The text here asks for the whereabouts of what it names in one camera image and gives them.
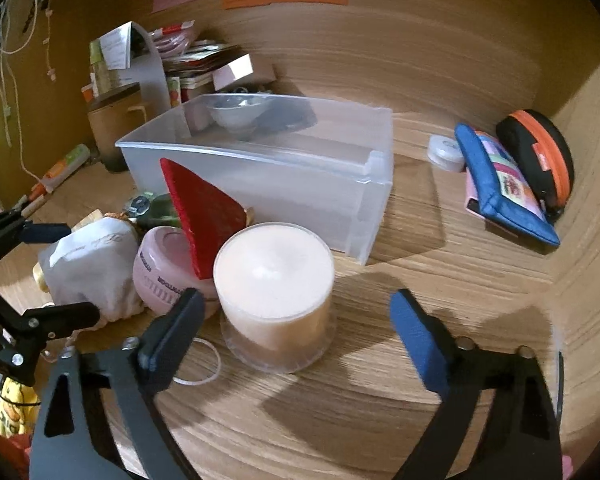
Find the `white ceramic bowl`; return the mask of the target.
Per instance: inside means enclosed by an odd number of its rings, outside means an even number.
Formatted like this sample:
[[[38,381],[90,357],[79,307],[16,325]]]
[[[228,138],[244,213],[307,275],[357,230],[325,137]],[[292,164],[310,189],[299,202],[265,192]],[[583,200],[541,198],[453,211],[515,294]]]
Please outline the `white ceramic bowl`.
[[[231,94],[215,98],[208,106],[212,119],[232,133],[253,131],[259,118],[268,110],[270,102],[258,94]]]

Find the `dark green glass bottle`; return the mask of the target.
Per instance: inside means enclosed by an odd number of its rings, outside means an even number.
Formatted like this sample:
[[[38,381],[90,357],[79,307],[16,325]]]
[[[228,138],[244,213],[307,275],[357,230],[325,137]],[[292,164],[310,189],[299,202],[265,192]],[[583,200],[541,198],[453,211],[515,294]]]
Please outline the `dark green glass bottle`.
[[[181,220],[178,218],[169,193],[158,195],[143,192],[124,205],[123,213],[143,231],[158,226],[174,226],[174,228],[181,226]]]

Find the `small pink white box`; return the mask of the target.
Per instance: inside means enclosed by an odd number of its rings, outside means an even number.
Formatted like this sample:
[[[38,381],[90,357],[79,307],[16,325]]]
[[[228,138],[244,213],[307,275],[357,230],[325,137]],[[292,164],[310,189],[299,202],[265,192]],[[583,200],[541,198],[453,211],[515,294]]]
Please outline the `small pink white box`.
[[[224,91],[248,84],[270,84],[276,81],[276,73],[269,60],[248,53],[214,70],[212,81],[215,91]]]

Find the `red velvet pouch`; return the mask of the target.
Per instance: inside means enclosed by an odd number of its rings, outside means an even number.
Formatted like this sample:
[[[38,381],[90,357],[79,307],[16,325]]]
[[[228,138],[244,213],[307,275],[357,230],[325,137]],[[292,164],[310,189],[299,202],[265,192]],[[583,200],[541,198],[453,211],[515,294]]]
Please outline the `red velvet pouch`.
[[[189,244],[196,277],[208,280],[221,247],[247,226],[247,211],[234,198],[174,160],[160,159],[160,168]]]

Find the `orange green tube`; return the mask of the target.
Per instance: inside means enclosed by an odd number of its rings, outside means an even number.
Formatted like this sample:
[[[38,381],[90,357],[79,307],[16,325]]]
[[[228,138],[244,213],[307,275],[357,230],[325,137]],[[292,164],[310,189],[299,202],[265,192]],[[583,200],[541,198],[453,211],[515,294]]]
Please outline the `orange green tube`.
[[[28,195],[28,200],[33,202],[40,196],[50,194],[71,177],[91,159],[91,150],[85,144],[78,144],[63,159],[44,174],[40,183],[37,183]]]

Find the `pink round case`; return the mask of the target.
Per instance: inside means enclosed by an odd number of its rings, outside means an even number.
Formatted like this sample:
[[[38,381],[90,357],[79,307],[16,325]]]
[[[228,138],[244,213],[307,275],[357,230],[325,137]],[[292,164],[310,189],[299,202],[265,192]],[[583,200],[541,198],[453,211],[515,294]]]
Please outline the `pink round case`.
[[[157,226],[140,243],[132,278],[140,300],[156,315],[167,314],[186,288],[204,296],[204,318],[219,310],[212,280],[201,280],[193,269],[188,240],[180,228]]]

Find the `stack of books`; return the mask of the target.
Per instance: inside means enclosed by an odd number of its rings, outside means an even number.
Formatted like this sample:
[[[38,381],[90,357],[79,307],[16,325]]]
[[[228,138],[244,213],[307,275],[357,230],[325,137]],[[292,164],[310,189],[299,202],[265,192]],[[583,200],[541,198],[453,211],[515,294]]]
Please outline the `stack of books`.
[[[149,33],[162,61],[172,107],[213,92],[212,72],[242,55],[237,44],[198,36],[195,21],[163,26]]]

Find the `clear plastic storage bin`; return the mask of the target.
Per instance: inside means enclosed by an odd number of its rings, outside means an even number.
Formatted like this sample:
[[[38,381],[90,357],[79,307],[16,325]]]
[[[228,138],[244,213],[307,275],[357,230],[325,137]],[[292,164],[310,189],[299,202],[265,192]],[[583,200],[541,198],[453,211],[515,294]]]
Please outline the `clear plastic storage bin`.
[[[257,127],[232,133],[211,117],[215,98],[258,94],[270,106]],[[257,222],[311,230],[366,263],[392,188],[391,110],[272,93],[196,96],[117,143],[136,187],[162,194],[160,159],[192,170],[254,212]]]

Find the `yellow cartoon bag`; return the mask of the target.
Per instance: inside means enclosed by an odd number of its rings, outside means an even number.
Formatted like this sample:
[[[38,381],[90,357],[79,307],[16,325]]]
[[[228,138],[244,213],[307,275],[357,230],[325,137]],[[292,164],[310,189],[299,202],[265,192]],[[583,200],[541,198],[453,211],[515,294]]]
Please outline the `yellow cartoon bag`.
[[[41,399],[32,388],[5,378],[0,388],[0,435],[33,434]]]

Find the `white rubber band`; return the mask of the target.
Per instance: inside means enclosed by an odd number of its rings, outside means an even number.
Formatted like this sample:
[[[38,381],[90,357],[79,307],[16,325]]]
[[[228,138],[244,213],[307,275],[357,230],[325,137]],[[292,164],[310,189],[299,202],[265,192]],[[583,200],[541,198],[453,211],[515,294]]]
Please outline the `white rubber band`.
[[[173,378],[174,384],[200,387],[217,380],[222,372],[218,348],[207,339],[195,337]]]

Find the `cream cylindrical container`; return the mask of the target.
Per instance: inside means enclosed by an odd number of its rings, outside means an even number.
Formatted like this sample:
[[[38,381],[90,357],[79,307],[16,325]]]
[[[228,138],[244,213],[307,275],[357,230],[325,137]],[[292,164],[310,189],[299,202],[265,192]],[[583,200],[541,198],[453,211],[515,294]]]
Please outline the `cream cylindrical container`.
[[[298,372],[334,339],[334,258],[302,226],[268,222],[239,231],[216,255],[213,281],[227,348],[255,370]]]

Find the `black orange round case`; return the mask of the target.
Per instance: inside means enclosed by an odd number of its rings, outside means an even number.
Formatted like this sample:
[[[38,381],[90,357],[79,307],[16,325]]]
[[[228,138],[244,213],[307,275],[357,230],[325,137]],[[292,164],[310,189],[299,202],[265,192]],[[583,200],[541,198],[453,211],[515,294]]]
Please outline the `black orange round case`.
[[[515,110],[496,125],[495,132],[548,222],[554,224],[564,213],[576,180],[564,136],[550,118],[536,110]]]

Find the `brown mug with lid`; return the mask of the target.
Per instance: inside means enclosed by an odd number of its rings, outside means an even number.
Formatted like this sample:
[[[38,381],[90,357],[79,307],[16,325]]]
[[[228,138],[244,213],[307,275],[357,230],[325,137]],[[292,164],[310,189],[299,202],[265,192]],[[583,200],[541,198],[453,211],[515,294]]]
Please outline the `brown mug with lid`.
[[[99,159],[109,172],[128,169],[116,143],[153,118],[152,107],[145,102],[140,84],[132,82],[95,98],[87,118],[99,152]]]

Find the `blue patterned pencil pouch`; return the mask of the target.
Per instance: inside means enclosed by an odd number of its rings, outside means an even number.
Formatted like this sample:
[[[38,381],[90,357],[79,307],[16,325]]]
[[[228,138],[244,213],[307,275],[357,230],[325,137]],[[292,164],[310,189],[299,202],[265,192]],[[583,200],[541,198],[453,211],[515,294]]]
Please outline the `blue patterned pencil pouch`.
[[[558,247],[560,239],[554,226],[501,142],[466,124],[457,124],[454,134],[475,191],[477,214],[508,232]]]

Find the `white drawstring cloth bag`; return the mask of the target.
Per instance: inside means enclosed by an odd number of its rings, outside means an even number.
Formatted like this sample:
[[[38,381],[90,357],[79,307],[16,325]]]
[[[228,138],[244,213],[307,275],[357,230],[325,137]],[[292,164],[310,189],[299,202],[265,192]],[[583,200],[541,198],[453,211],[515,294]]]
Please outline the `white drawstring cloth bag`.
[[[54,304],[90,302],[106,324],[144,310],[132,278],[138,248],[131,223],[102,217],[44,248],[38,264]]]

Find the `white paper receipt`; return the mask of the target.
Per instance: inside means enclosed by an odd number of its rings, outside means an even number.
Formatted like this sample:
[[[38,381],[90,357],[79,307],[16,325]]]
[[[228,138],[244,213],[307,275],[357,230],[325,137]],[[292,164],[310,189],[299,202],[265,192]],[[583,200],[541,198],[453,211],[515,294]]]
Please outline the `white paper receipt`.
[[[131,66],[132,23],[126,22],[98,38],[108,70],[127,70]]]

